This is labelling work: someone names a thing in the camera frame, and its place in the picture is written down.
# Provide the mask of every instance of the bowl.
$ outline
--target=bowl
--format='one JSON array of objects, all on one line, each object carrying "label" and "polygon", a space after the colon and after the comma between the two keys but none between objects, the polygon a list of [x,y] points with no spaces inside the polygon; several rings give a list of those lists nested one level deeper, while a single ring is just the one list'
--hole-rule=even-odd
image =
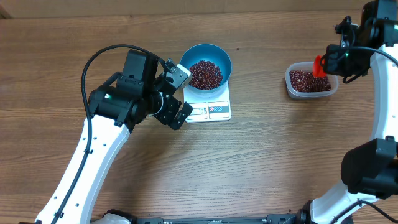
[{"label": "bowl", "polygon": [[330,96],[336,93],[338,89],[338,77],[336,75],[327,75],[331,89],[330,91],[323,91],[317,93],[302,93],[293,89],[292,82],[290,81],[290,71],[292,70],[300,70],[304,72],[312,72],[313,69],[313,62],[300,62],[291,65],[286,70],[286,86],[287,86],[287,93],[293,99],[314,99],[314,98],[321,98],[325,96]]},{"label": "bowl", "polygon": [[192,65],[202,60],[214,63],[220,68],[223,76],[220,86],[212,90],[199,90],[191,85],[188,85],[186,88],[197,93],[213,93],[222,89],[222,87],[228,82],[232,72],[232,61],[229,55],[219,46],[213,44],[198,44],[184,53],[180,64],[189,69]]}]

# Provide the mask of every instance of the kitchen scale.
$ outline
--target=kitchen scale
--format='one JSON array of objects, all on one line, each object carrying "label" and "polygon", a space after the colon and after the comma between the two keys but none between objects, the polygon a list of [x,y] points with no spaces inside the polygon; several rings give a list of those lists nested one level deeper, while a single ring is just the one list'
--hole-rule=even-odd
[{"label": "kitchen scale", "polygon": [[212,93],[201,93],[201,91],[190,85],[184,88],[184,101],[193,108],[191,115],[185,121],[187,123],[229,121],[231,101],[228,82]]}]

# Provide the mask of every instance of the wooden tabletop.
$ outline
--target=wooden tabletop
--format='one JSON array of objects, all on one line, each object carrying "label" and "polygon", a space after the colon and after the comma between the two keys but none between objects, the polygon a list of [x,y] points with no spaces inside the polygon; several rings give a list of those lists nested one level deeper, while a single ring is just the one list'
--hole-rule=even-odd
[{"label": "wooden tabletop", "polygon": [[[233,61],[232,120],[179,131],[153,118],[137,125],[93,218],[112,208],[164,218],[295,213],[340,180],[343,156],[368,142],[373,126],[372,75],[318,100],[293,100],[285,87],[289,65],[338,43],[333,25],[346,15],[359,23],[361,11],[0,20],[0,223],[34,221],[53,194],[85,118],[81,71],[113,44],[176,62],[195,44],[224,48]],[[98,57],[87,91],[121,71],[126,53]],[[396,198],[377,205],[398,217]],[[354,219],[388,223],[370,208]]]}]

